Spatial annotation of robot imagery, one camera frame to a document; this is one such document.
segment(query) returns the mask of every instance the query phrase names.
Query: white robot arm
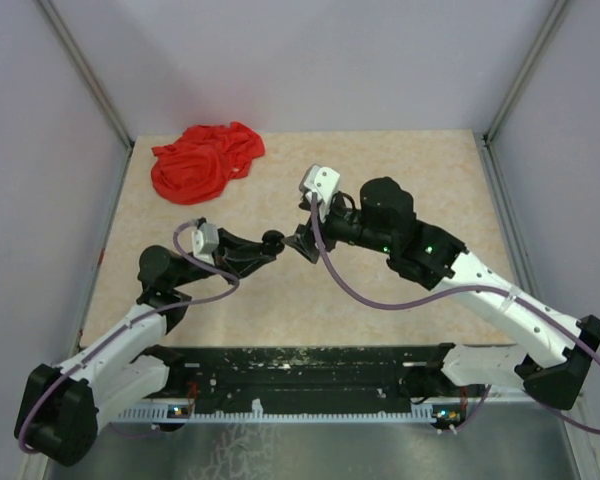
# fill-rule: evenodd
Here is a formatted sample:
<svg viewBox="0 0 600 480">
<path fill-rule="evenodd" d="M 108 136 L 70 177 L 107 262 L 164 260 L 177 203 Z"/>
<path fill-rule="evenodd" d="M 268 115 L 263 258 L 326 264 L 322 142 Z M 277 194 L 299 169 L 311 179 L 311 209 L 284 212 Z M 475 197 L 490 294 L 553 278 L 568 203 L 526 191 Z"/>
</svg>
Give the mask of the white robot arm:
<svg viewBox="0 0 600 480">
<path fill-rule="evenodd" d="M 326 251 L 335 248 L 337 242 L 361 246 L 386 254 L 390 269 L 434 294 L 460 291 L 452 298 L 505 332 L 516 344 L 441 345 L 432 367 L 456 386 L 515 387 L 553 408 L 572 408 L 591 358 L 532 310 L 541 311 L 594 351 L 600 344 L 598 318 L 590 315 L 579 320 L 560 313 L 512 285 L 482 263 L 463 242 L 416 219 L 413 197 L 391 178 L 365 183 L 360 189 L 360 209 L 351 196 L 338 190 L 339 183 L 340 175 L 331 168 L 314 165 L 307 171 L 299 186 L 303 197 L 300 207 L 316 207 L 319 225 L 311 220 L 299 225 L 295 235 L 285 239 L 287 245 L 314 263 L 321 248 L 326 257 Z M 322 236 L 323 245 L 318 244 L 316 233 Z M 333 269 L 328 257 L 323 259 Z M 377 308 L 396 307 L 361 298 L 343 285 L 334 270 L 330 271 L 359 301 Z"/>
<path fill-rule="evenodd" d="M 186 381 L 182 356 L 157 345 L 192 303 L 177 287 L 214 273 L 244 278 L 274 261 L 284 245 L 313 263 L 322 253 L 328 268 L 326 251 L 337 242 L 361 246 L 387 255 L 390 269 L 434 294 L 455 289 L 456 300 L 517 343 L 441 344 L 428 362 L 427 375 L 457 387 L 520 388 L 553 408 L 573 406 L 591 358 L 542 321 L 537 311 L 593 350 L 600 343 L 599 319 L 578 320 L 522 292 L 484 265 L 460 240 L 416 219 L 413 198 L 392 179 L 365 183 L 360 209 L 339 191 L 339 180 L 340 175 L 327 167 L 314 165 L 307 171 L 300 184 L 301 208 L 313 207 L 315 222 L 298 226 L 290 237 L 268 231 L 261 243 L 251 242 L 204 220 L 198 222 L 192 254 L 181 253 L 214 268 L 192 265 L 161 246 L 147 248 L 139 261 L 142 294 L 127 315 L 89 348 L 55 367 L 40 365 L 29 376 L 14 432 L 21 448 L 29 445 L 63 465 L 72 465 L 124 409 L 156 392 L 181 392 Z M 322 235 L 323 244 L 316 234 Z"/>
</svg>

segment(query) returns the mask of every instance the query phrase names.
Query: beige tabletop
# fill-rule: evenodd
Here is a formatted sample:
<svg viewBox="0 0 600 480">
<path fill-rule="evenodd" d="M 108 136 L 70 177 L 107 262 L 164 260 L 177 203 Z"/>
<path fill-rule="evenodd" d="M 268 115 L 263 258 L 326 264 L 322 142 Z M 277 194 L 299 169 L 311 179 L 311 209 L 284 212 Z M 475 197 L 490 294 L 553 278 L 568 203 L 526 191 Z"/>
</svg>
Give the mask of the beige tabletop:
<svg viewBox="0 0 600 480">
<path fill-rule="evenodd" d="M 297 190 L 313 163 L 340 172 L 340 189 L 358 200 L 360 186 L 393 177 L 415 201 L 418 217 L 463 240 L 493 270 L 511 279 L 505 248 L 470 131 L 316 132 L 263 134 L 266 156 L 249 176 L 229 183 L 212 201 L 179 206 L 158 196 L 149 172 L 151 147 L 177 136 L 139 137 L 122 190 L 81 344 L 118 322 L 140 294 L 138 258 L 149 245 L 173 249 L 174 228 L 191 218 L 240 237 L 260 240 L 268 229 L 290 235 L 308 213 Z M 190 249 L 188 235 L 183 235 Z M 405 302 L 427 294 L 385 265 L 383 255 L 340 244 L 332 260 L 342 277 L 368 298 Z M 214 277 L 181 287 L 203 298 L 227 288 Z M 362 306 L 340 290 L 324 265 L 291 249 L 243 280 L 229 298 L 189 308 L 164 345 L 299 346 L 506 343 L 507 337 L 451 299 L 410 311 Z"/>
</svg>

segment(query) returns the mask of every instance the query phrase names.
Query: red cloth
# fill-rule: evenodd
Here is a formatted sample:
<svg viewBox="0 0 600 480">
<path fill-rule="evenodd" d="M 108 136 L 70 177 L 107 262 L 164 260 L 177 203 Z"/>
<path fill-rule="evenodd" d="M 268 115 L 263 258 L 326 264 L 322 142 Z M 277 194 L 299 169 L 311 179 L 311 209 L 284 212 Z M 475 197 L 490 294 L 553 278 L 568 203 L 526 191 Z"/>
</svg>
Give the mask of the red cloth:
<svg viewBox="0 0 600 480">
<path fill-rule="evenodd" d="M 193 205 L 220 196 L 229 180 L 244 178 L 264 155 L 260 135 L 241 123 L 189 127 L 171 145 L 153 147 L 156 192 L 170 202 Z"/>
</svg>

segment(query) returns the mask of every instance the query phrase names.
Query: purple cable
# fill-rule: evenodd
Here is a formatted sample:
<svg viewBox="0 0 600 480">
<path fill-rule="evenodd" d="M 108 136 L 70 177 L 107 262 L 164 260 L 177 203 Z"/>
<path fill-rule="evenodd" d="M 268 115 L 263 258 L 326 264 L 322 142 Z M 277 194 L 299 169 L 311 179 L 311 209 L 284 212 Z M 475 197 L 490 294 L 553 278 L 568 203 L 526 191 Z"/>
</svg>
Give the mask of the purple cable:
<svg viewBox="0 0 600 480">
<path fill-rule="evenodd" d="M 397 304 L 374 302 L 373 300 L 369 300 L 369 299 L 363 297 L 362 295 L 360 295 L 355 290 L 353 290 L 353 288 L 351 288 L 342 279 L 342 277 L 340 277 L 340 275 L 334 268 L 333 264 L 331 263 L 331 260 L 329 259 L 329 255 L 327 254 L 327 250 L 324 246 L 324 242 L 322 240 L 322 233 L 320 232 L 320 220 L 318 217 L 318 197 L 315 193 L 311 196 L 311 227 L 313 230 L 313 236 L 315 238 L 316 245 L 318 247 L 318 250 L 320 251 L 320 257 L 322 258 L 322 261 L 324 262 L 325 267 L 327 267 L 327 270 L 329 271 L 329 274 L 331 275 L 331 277 L 340 286 L 340 288 L 342 288 L 347 294 L 349 294 L 349 296 L 351 296 L 358 302 L 360 302 L 363 305 L 366 305 L 368 307 L 372 307 L 372 308 L 376 308 L 376 309 L 380 309 L 380 310 L 408 310 L 410 308 L 420 307 L 422 305 L 426 305 L 428 303 L 435 302 L 436 300 L 440 300 L 441 298 L 445 298 L 450 295 L 455 295 L 456 293 L 475 292 L 476 290 L 479 290 L 482 292 L 495 293 L 496 295 L 500 295 L 505 298 L 507 298 L 509 296 L 509 292 L 506 290 L 503 290 L 501 288 L 491 287 L 488 285 L 465 285 L 463 287 L 454 287 L 454 288 L 445 290 L 443 292 L 434 293 L 433 295 L 429 295 L 428 297 L 424 297 L 419 300 L 414 300 L 412 302 L 397 303 Z M 524 308 L 529 310 L 531 313 L 538 316 L 540 319 L 542 319 L 543 321 L 548 323 L 551 327 L 556 329 L 562 335 L 564 335 L 569 340 L 574 342 L 587 355 L 589 355 L 594 362 L 596 362 L 600 366 L 600 355 L 598 355 L 598 353 L 596 353 L 591 347 L 589 347 L 589 345 L 584 343 L 582 340 L 580 340 L 578 337 L 573 335 L 569 330 L 567 330 L 565 327 L 560 325 L 558 322 L 556 322 L 553 318 L 551 318 L 545 312 L 543 312 L 539 308 L 535 307 L 531 303 L 527 302 L 526 300 L 524 300 L 520 297 L 516 297 L 515 302 L 518 303 L 519 305 L 522 305 Z M 542 405 L 544 408 L 549 410 L 555 416 L 557 416 L 561 420 L 569 423 L 570 425 L 573 425 L 576 428 L 584 430 L 585 432 L 600 435 L 599 428 L 594 428 L 594 427 L 590 427 L 588 425 L 584 425 L 580 422 L 577 422 L 577 421 L 567 417 L 566 415 L 560 413 L 558 410 L 556 410 L 554 408 L 543 405 L 542 403 L 540 403 L 540 405 Z"/>
<path fill-rule="evenodd" d="M 58 387 L 60 387 L 60 385 L 62 385 L 62 383 L 67 378 L 69 378 L 71 375 L 76 373 L 81 367 L 84 367 L 84 365 L 89 363 L 102 350 L 104 350 L 107 347 L 107 345 L 111 344 L 111 342 L 113 342 L 117 337 L 119 337 L 127 329 L 129 329 L 130 327 L 137 324 L 138 322 L 141 322 L 142 320 L 145 320 L 148 317 L 150 317 L 156 313 L 166 312 L 167 310 L 171 310 L 171 309 L 179 308 L 179 307 L 190 307 L 193 305 L 201 305 L 203 303 L 215 302 L 217 300 L 221 300 L 225 297 L 228 297 L 229 295 L 231 295 L 233 292 L 235 292 L 238 289 L 238 287 L 240 286 L 240 279 L 236 275 L 229 273 L 229 272 L 225 272 L 224 270 L 220 270 L 219 268 L 212 267 L 211 265 L 209 265 L 201 260 L 198 260 L 197 258 L 194 258 L 193 256 L 189 255 L 187 252 L 185 252 L 184 249 L 182 248 L 182 246 L 180 245 L 180 242 L 178 241 L 178 237 L 180 236 L 180 234 L 183 231 L 185 231 L 187 228 L 196 227 L 197 225 L 198 225 L 198 221 L 192 220 L 192 221 L 183 223 L 178 228 L 176 228 L 175 231 L 173 232 L 173 245 L 175 246 L 178 253 L 180 255 L 182 255 L 182 257 L 185 260 L 187 260 L 189 263 L 195 265 L 198 268 L 201 268 L 202 270 L 206 270 L 206 271 L 214 273 L 216 275 L 220 275 L 221 277 L 229 280 L 229 282 L 232 284 L 231 288 L 229 288 L 225 292 L 222 292 L 218 295 L 214 295 L 213 297 L 201 298 L 201 299 L 197 299 L 197 300 L 188 300 L 185 302 L 171 303 L 169 305 L 163 305 L 162 307 L 159 307 L 159 308 L 156 308 L 153 310 L 149 310 L 148 312 L 145 312 L 145 313 L 133 318 L 131 321 L 129 321 L 128 324 L 122 325 L 120 328 L 115 330 L 111 335 L 109 335 L 105 340 L 103 340 L 100 345 L 98 345 L 96 348 L 94 348 L 91 353 L 86 355 L 82 359 L 81 364 L 74 365 L 69 370 L 67 370 L 65 373 L 63 373 L 55 382 L 53 382 L 51 384 L 51 386 L 42 394 L 42 396 L 34 404 L 33 408 L 31 408 L 31 410 L 29 411 L 29 414 L 24 419 L 24 422 L 22 423 L 22 427 L 20 427 L 20 433 L 18 434 L 18 446 L 20 447 L 20 450 L 22 450 L 24 453 L 27 453 L 30 455 L 34 454 L 34 453 L 38 453 L 37 450 L 35 450 L 27 445 L 25 436 L 26 436 L 26 432 L 31 427 L 31 422 L 33 421 L 35 416 L 40 411 L 40 408 L 42 407 L 42 405 L 44 405 L 44 403 L 49 399 L 49 397 L 51 397 L 51 395 L 53 395 L 53 393 L 58 389 Z"/>
<path fill-rule="evenodd" d="M 482 405 L 484 405 L 484 402 L 487 401 L 487 397 L 489 396 L 490 391 L 491 391 L 491 385 L 487 385 L 486 388 L 484 389 L 484 392 L 482 393 L 482 396 L 480 397 L 480 400 L 478 401 L 476 406 L 471 409 L 471 412 L 469 412 L 469 415 L 467 416 L 467 418 L 464 419 L 464 422 L 462 422 L 460 425 L 458 425 L 456 427 L 455 433 L 465 429 L 467 427 L 467 425 L 469 425 L 471 422 L 473 422 L 473 420 L 476 418 L 476 413 L 478 413 L 478 411 L 482 408 Z M 444 431 L 445 432 L 453 432 L 453 430 L 444 430 Z"/>
</svg>

